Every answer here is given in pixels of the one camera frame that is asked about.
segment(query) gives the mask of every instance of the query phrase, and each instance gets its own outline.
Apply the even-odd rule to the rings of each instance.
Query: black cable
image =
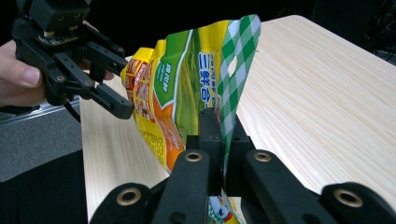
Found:
[[[79,113],[73,108],[72,105],[70,105],[70,102],[67,101],[66,104],[64,104],[64,108],[66,108],[66,110],[73,116],[73,118],[78,121],[78,123],[81,123]]]

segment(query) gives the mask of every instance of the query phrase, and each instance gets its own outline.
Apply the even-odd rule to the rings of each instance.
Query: gray floor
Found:
[[[0,120],[0,182],[82,149],[80,124],[57,108],[61,110]]]

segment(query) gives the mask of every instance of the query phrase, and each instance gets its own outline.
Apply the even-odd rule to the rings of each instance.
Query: green white plaid strip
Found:
[[[224,174],[227,172],[236,108],[248,77],[248,70],[253,61],[260,32],[260,18],[257,15],[250,15],[239,21],[230,21],[227,34],[224,37],[218,87],[221,134],[226,144]],[[229,74],[228,68],[234,57],[236,57],[235,71],[233,74]]]

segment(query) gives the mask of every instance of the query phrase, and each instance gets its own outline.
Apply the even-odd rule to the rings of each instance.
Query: plastic food package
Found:
[[[259,17],[249,15],[171,34],[158,40],[154,49],[139,49],[122,70],[136,126],[167,172],[185,150],[187,135],[198,134],[198,113],[208,107],[218,111],[226,166],[237,103],[260,28]],[[230,74],[234,60],[235,71]],[[230,205],[224,197],[209,200],[214,222],[243,222],[232,208],[224,207]]]

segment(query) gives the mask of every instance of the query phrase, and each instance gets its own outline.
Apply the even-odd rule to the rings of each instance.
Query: light wood surface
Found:
[[[109,84],[120,93],[119,79]],[[262,23],[238,106],[256,148],[309,189],[359,182],[396,208],[396,67],[299,16]],[[80,101],[89,218],[126,182],[167,177],[134,122]]]

